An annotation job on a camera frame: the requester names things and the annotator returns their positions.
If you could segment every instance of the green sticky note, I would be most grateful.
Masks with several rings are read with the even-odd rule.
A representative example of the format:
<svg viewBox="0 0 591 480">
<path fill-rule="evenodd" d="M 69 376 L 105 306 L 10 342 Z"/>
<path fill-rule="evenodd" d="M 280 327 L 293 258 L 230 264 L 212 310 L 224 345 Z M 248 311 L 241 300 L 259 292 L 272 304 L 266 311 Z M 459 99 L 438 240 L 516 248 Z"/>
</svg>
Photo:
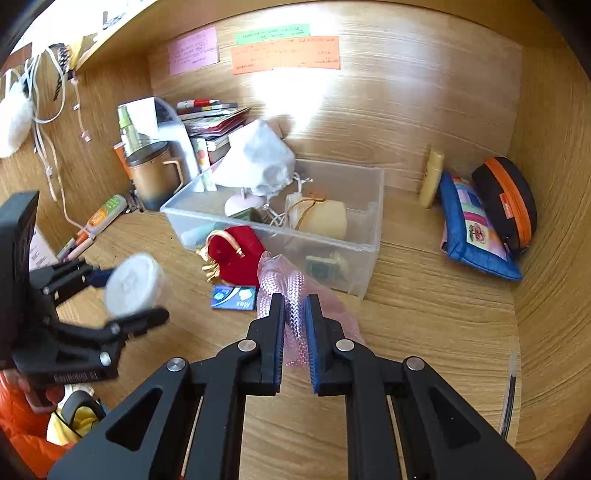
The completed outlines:
<svg viewBox="0 0 591 480">
<path fill-rule="evenodd" d="M 279 38 L 309 37 L 310 25 L 283 25 L 282 27 L 260 28 L 248 32 L 236 34 L 236 45 L 248 45 L 266 40 L 277 40 Z"/>
</svg>

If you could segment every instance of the white paper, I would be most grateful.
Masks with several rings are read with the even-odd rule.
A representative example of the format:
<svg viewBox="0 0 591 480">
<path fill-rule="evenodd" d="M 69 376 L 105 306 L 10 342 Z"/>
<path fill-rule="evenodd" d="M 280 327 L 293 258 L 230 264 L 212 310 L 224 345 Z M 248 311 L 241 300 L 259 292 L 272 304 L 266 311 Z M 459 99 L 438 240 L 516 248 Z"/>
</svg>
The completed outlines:
<svg viewBox="0 0 591 480">
<path fill-rule="evenodd" d="M 33 234 L 31 248 L 29 249 L 29 270 L 36 270 L 56 263 L 58 263 L 56 255 L 51 250 L 45 237 L 43 237 L 39 229 L 35 226 L 35 233 Z"/>
<path fill-rule="evenodd" d="M 158 141 L 160 136 L 154 97 L 126 103 L 125 106 L 136 132 L 150 137 L 150 143 Z"/>
</svg>

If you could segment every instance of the white plastic lid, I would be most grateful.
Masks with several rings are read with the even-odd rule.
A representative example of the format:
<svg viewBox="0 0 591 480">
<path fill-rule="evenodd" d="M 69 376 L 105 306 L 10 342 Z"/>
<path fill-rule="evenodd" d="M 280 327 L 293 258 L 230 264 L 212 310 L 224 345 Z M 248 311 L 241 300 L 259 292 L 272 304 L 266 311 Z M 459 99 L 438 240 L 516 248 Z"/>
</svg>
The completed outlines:
<svg viewBox="0 0 591 480">
<path fill-rule="evenodd" d="M 105 307 L 112 317 L 130 315 L 156 305 L 164 272 L 149 254 L 136 254 L 111 274 L 105 287 Z"/>
</svg>

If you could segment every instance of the blue card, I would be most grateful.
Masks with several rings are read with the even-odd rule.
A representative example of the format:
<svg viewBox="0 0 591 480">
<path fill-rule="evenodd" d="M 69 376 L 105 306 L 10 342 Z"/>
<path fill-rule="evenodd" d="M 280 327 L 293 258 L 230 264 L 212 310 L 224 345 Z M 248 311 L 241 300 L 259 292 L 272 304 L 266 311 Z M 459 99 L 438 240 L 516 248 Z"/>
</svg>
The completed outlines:
<svg viewBox="0 0 591 480">
<path fill-rule="evenodd" d="M 212 292 L 213 309 L 254 310 L 256 287 L 215 285 Z"/>
</svg>

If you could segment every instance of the pink bubble wrap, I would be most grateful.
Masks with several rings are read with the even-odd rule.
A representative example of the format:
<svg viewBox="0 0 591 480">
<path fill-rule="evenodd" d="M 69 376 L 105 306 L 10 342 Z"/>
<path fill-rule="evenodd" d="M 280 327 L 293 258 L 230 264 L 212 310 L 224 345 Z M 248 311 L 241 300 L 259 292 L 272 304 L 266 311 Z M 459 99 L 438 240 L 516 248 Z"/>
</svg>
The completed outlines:
<svg viewBox="0 0 591 480">
<path fill-rule="evenodd" d="M 256 301 L 258 317 L 269 315 L 271 296 L 281 293 L 285 297 L 285 339 L 283 361 L 287 366 L 308 364 L 308 346 L 306 341 L 306 320 L 304 318 L 304 300 L 310 293 L 318 294 L 322 314 L 338 320 L 347 338 L 364 343 L 357 320 L 345 309 L 343 303 L 332 291 L 320 285 L 316 280 L 299 271 L 283 255 L 272 257 L 264 252 L 258 267 L 261 289 Z"/>
</svg>

